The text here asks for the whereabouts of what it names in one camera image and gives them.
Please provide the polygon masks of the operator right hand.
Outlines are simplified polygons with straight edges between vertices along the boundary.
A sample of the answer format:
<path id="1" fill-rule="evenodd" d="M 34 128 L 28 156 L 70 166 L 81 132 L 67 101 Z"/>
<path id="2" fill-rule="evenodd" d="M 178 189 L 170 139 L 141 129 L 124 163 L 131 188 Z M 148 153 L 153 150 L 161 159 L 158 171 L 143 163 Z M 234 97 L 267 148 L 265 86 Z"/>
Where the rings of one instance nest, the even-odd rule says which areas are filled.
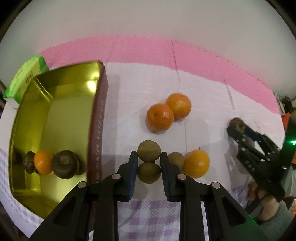
<path id="1" fill-rule="evenodd" d="M 280 207 L 276 198 L 267 194 L 267 191 L 259 187 L 255 181 L 250 182 L 248 187 L 247 201 L 252 203 L 258 198 L 262 205 L 262 208 L 259 214 L 255 216 L 255 219 L 260 222 L 266 222 L 272 219 Z"/>

